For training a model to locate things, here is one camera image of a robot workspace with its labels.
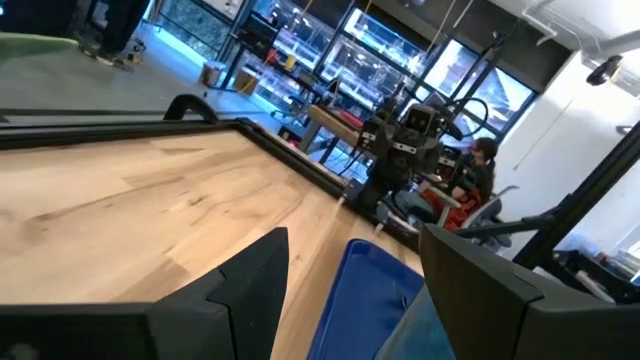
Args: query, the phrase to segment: person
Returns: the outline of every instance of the person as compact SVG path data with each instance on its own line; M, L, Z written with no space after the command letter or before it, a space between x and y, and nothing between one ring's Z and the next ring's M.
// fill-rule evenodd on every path
M468 156L472 157L471 171L475 174L476 187L466 191L455 187L451 197L456 199L461 206L452 208L444 223L444 228L453 231L491 197L498 154L498 143L488 137L476 139L469 147ZM404 213L417 215L421 220L437 222L445 207L445 201L435 192L427 189L422 193L401 191L396 194L395 205Z
M83 44L83 52L108 66L126 66L119 57L138 27L150 0L110 0L102 43Z

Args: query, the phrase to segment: blue tray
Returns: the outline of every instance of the blue tray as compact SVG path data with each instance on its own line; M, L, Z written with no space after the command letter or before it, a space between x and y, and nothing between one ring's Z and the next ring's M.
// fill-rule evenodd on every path
M384 250L349 241L307 359L373 359L423 286Z

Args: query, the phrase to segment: white wall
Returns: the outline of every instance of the white wall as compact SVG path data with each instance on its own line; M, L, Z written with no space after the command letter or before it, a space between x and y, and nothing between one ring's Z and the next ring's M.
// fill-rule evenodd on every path
M512 184L521 187L503 199L503 220L539 214L557 205L620 141L615 126L640 119L635 98L614 85L588 86L589 72L579 54L574 54L500 147L495 190ZM621 215L619 210L640 201L640 168L634 170L635 175L616 186L594 208L593 216L585 218L580 232L602 243L617 243L639 222L640 212L632 216L625 210ZM637 186L630 190L634 180ZM513 257L532 235L513 235L514 245L505 256Z

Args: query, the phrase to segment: blue plastic bin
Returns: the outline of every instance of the blue plastic bin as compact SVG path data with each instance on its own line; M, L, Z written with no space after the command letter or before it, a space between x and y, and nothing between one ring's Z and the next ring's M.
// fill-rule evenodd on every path
M349 241L316 330L310 360L371 360L424 279L384 250Z

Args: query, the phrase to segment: green mat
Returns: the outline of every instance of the green mat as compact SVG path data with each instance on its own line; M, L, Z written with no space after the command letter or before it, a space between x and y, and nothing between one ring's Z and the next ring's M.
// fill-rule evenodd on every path
M0 62L77 47L72 39L0 32Z

